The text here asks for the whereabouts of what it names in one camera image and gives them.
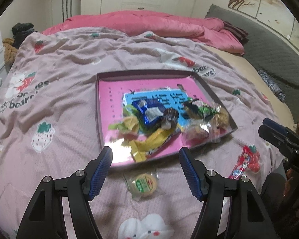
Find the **clothes hanging on wall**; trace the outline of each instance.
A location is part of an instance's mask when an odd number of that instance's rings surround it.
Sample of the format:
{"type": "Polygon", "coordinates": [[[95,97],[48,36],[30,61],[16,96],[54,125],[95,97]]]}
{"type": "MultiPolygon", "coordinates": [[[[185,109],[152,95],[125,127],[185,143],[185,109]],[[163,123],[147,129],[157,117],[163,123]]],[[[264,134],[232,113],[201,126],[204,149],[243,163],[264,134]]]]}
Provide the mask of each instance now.
{"type": "Polygon", "coordinates": [[[17,23],[12,27],[12,33],[14,38],[13,47],[19,49],[22,42],[29,36],[31,33],[36,32],[34,30],[34,25],[32,23],[17,23]]]}

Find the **pink clothing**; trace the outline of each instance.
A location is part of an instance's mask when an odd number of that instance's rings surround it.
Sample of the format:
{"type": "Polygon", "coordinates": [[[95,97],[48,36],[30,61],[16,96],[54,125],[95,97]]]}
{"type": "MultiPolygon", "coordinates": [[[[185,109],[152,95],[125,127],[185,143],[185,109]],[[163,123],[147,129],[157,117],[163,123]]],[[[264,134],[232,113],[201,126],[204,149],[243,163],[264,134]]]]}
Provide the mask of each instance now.
{"type": "Polygon", "coordinates": [[[153,11],[117,11],[102,15],[79,15],[42,33],[51,35],[80,27],[107,27],[137,36],[152,31],[162,37],[183,37],[230,53],[244,53],[242,44],[217,18],[197,19],[153,11]]]}

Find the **yellow candy wrapper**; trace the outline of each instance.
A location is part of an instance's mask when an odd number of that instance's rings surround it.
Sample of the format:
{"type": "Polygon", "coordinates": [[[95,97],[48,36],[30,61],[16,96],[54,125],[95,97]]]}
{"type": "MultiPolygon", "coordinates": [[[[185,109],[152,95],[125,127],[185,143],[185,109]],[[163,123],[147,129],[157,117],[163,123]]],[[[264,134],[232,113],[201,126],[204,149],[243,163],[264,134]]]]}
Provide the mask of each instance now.
{"type": "Polygon", "coordinates": [[[120,123],[109,125],[109,130],[118,129],[122,134],[137,134],[140,129],[140,124],[137,117],[134,115],[125,117],[120,123]]]}
{"type": "Polygon", "coordinates": [[[145,141],[132,140],[129,142],[132,149],[134,160],[139,163],[147,160],[151,155],[157,152],[177,133],[181,132],[181,127],[178,125],[174,129],[164,130],[157,129],[145,141]]]}

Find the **gray cushion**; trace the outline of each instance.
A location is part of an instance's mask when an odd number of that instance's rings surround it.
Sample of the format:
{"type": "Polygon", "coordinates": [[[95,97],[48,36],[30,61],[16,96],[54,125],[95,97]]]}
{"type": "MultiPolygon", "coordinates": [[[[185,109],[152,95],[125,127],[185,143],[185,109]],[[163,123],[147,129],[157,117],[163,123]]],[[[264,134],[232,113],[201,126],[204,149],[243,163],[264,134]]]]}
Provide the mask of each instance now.
{"type": "Polygon", "coordinates": [[[266,71],[286,95],[285,103],[294,120],[299,120],[299,56],[281,38],[260,24],[233,11],[212,5],[207,17],[216,17],[230,22],[249,33],[244,58],[254,68],[266,71]]]}

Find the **round snack package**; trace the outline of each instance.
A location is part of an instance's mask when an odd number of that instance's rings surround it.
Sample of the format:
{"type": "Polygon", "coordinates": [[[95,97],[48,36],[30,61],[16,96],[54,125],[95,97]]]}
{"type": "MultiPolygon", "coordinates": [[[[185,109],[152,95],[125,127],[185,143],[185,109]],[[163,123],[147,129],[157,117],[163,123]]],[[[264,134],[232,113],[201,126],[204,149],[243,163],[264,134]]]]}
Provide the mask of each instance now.
{"type": "Polygon", "coordinates": [[[126,186],[132,194],[132,199],[136,201],[160,194],[158,175],[155,168],[145,173],[133,172],[123,176],[126,186]]]}

